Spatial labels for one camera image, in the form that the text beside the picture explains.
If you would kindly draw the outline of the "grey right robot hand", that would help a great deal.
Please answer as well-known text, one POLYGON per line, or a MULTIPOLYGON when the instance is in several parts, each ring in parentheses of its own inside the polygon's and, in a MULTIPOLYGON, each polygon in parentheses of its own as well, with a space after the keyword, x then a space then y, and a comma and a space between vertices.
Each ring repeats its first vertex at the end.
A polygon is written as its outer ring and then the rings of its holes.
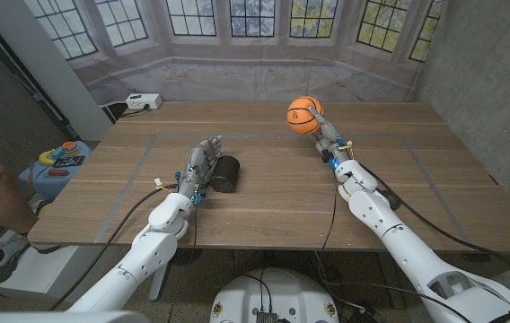
POLYGON ((321 160, 335 170, 342 162, 353 159, 352 142, 344 142, 338 130, 316 108, 310 107, 308 111, 320 127, 309 137, 315 140, 321 160))

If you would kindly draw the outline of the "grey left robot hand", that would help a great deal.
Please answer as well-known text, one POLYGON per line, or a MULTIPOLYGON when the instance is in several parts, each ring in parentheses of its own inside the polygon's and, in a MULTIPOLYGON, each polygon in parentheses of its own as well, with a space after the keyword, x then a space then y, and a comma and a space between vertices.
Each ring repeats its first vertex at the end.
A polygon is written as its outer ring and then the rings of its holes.
POLYGON ((211 136, 191 150, 183 175, 180 178, 178 192, 188 198, 195 195, 206 196, 217 160, 223 155, 221 135, 211 136))

